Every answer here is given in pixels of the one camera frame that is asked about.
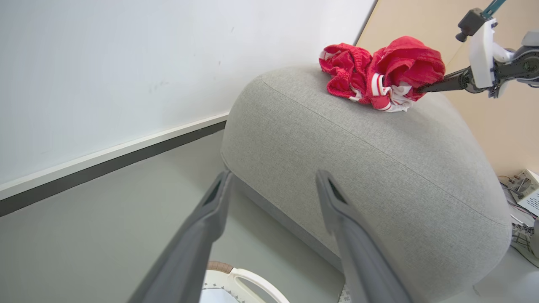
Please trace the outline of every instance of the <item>ottoman seam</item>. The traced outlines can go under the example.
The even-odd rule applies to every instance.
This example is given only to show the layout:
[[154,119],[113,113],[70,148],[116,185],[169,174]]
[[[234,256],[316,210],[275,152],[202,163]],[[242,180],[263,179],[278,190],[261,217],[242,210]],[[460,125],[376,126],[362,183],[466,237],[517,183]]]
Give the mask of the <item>ottoman seam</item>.
[[319,114],[319,113],[313,111],[312,109],[310,109],[310,108],[306,107],[305,105],[303,105],[303,104],[297,102],[296,100],[290,98],[289,96],[287,96],[287,95],[285,95],[285,94],[279,92],[279,91],[276,90],[275,88],[271,87],[268,83],[266,83],[266,82],[262,79],[262,77],[260,77],[259,79],[260,79],[260,81],[261,81],[262,83],[264,83],[264,85],[266,85],[269,89],[271,89],[271,90],[273,90],[274,92],[276,92],[276,93],[282,95],[283,97],[289,99],[290,101],[295,102],[296,104],[302,106],[303,108],[309,110],[310,112],[316,114],[317,116],[319,116],[319,117],[321,117],[322,119],[328,121],[328,122],[331,123],[332,125],[334,125],[334,126],[340,128],[341,130],[347,132],[347,133],[350,134],[351,136],[353,136],[353,137],[355,137],[355,138],[357,138],[357,139],[363,141],[365,144],[369,145],[370,147],[372,147],[373,149],[379,151],[380,153],[382,153],[383,155],[389,157],[390,159],[393,159],[395,162],[399,163],[400,165],[402,165],[403,167],[405,167],[405,168],[408,169],[409,171],[413,172],[413,173],[416,174],[417,176],[419,176],[419,177],[421,177],[422,179],[426,180],[427,182],[431,183],[433,186],[435,186],[436,188],[438,188],[439,190],[441,190],[441,191],[444,192],[445,194],[450,195],[450,196],[453,197],[456,201],[462,203],[462,204],[465,205],[466,207],[468,207],[468,208],[470,208],[471,210],[473,210],[474,212],[478,213],[480,216],[482,216],[482,217],[484,217],[484,218],[487,218],[487,219],[489,219],[490,221],[492,221],[492,222],[494,222],[494,223],[496,223],[496,224],[498,224],[498,225],[506,226],[506,224],[501,223],[501,222],[498,222],[497,220],[492,219],[492,218],[490,218],[489,216],[486,216],[486,215],[480,213],[479,211],[475,210],[473,207],[469,206],[469,205],[466,204],[464,201],[462,201],[462,200],[458,199],[457,197],[453,196],[452,194],[450,194],[449,192],[447,192],[446,190],[444,190],[444,189],[441,188],[440,186],[436,185],[435,183],[433,183],[433,182],[430,181],[429,179],[425,178],[424,176],[420,175],[419,173],[417,173],[417,172],[414,171],[413,169],[411,169],[411,168],[409,168],[408,166],[406,166],[405,164],[403,164],[401,161],[399,161],[399,160],[393,158],[392,156],[386,154],[385,152],[383,152],[383,151],[381,151],[380,149],[376,148],[376,147],[373,146],[372,144],[366,142],[363,138],[360,138],[360,137],[356,136],[355,134],[351,133],[350,131],[348,131],[348,130],[342,128],[342,127],[339,126],[339,125],[337,125],[337,124],[334,123],[333,121],[328,120],[326,117],[322,116],[321,114]]

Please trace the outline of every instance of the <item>electronic device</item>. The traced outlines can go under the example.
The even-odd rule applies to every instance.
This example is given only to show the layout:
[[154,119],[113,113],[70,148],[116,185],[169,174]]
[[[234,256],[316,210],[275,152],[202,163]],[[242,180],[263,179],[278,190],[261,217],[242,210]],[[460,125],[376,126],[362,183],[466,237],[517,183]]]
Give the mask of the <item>electronic device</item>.
[[518,205],[539,216],[539,175],[526,169],[509,179],[507,188]]

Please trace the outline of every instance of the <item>white wall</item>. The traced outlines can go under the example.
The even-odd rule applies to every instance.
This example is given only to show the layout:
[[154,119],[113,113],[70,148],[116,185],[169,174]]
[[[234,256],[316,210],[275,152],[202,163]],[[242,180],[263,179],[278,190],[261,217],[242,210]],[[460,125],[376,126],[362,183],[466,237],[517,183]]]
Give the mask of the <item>white wall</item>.
[[374,0],[4,0],[0,184],[230,109],[353,44]]

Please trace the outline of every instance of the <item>gray floor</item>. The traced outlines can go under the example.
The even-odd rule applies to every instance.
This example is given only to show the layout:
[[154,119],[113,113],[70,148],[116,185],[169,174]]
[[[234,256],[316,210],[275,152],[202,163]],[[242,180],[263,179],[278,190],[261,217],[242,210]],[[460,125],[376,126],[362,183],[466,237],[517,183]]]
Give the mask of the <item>gray floor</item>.
[[[223,169],[222,133],[0,218],[0,302],[125,302]],[[290,302],[337,302],[340,272],[233,193],[211,259],[251,270]]]

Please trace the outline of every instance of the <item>beige wall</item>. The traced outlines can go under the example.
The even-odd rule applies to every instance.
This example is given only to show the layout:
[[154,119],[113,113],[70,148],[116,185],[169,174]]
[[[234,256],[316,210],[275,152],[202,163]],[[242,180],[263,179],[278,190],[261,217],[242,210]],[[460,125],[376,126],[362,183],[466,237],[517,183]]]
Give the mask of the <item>beige wall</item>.
[[401,36],[412,36],[438,50],[449,62],[461,42],[454,37],[457,24],[472,8],[485,8],[490,0],[378,0],[357,46],[375,52]]
[[[374,52],[400,36],[413,36],[442,54],[447,72],[469,66],[467,44],[455,39],[458,22],[472,8],[490,0],[378,0],[357,46]],[[505,2],[494,15],[499,22],[494,40],[518,49],[524,34],[539,28],[539,0]],[[498,175],[529,168],[539,171],[539,89],[513,81],[499,99],[487,93],[447,92],[446,96],[468,123]]]
[[[538,0],[505,2],[494,15],[499,25],[494,40],[502,47],[518,49],[530,29],[539,28]],[[448,72],[469,65],[468,44],[449,64]],[[523,168],[539,171],[539,89],[513,81],[499,99],[486,92],[446,92],[446,96],[468,123],[498,175],[514,175]]]

